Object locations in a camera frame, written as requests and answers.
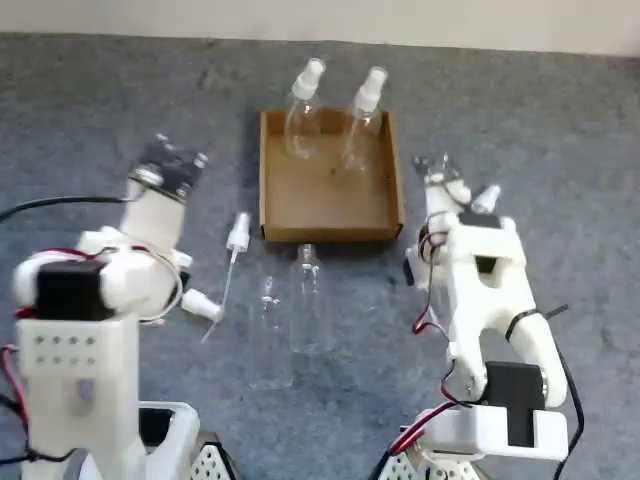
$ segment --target bottle neck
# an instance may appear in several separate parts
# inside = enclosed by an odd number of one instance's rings
[[[316,265],[318,259],[316,257],[316,249],[310,243],[300,245],[298,247],[298,260],[302,264]]]

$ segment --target empty bottle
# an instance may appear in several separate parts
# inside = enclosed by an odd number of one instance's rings
[[[318,82],[325,71],[324,62],[312,58],[291,87],[287,97],[284,137],[287,154],[307,160],[315,156],[320,136]]]
[[[267,276],[250,311],[250,386],[254,389],[287,388],[293,383],[289,316],[281,300],[273,277]]]
[[[378,102],[386,80],[387,71],[373,67],[345,115],[342,158],[348,169],[364,170],[367,166],[382,125]]]
[[[320,262],[313,245],[300,245],[293,266],[291,343],[293,351],[307,354],[331,349],[331,326],[320,288]]]

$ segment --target white plastic cap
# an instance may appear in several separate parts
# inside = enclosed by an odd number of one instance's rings
[[[291,93],[300,100],[309,100],[315,95],[318,82],[325,69],[324,62],[319,58],[309,60],[307,66],[293,83]]]
[[[387,71],[384,68],[373,67],[369,70],[369,76],[356,94],[355,107],[368,113],[373,112],[378,107],[382,87],[386,80]]]
[[[251,225],[251,215],[240,212],[236,215],[233,228],[227,237],[227,249],[244,253],[249,248],[249,225]]]
[[[223,310],[220,305],[212,302],[207,296],[193,288],[182,296],[180,306],[183,310],[194,315],[208,318],[213,323],[218,323],[222,318]]]
[[[473,201],[471,210],[475,213],[493,212],[501,192],[500,185],[489,185],[487,189]]]

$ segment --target perforated plate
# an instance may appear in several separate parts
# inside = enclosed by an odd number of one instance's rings
[[[233,475],[227,470],[218,448],[205,445],[191,466],[190,480],[233,480]]]
[[[418,480],[418,474],[411,466],[407,455],[402,453],[390,457],[378,476],[379,480]]]
[[[480,480],[474,466],[469,462],[440,460],[438,466],[432,465],[429,480]]]

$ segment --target bottle cap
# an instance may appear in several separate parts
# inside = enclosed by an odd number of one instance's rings
[[[300,100],[309,100],[318,89],[318,82],[326,67],[319,58],[312,58],[291,87],[291,93]]]
[[[382,67],[373,67],[369,70],[369,76],[356,94],[355,107],[368,113],[373,112],[378,107],[387,76],[387,71]]]

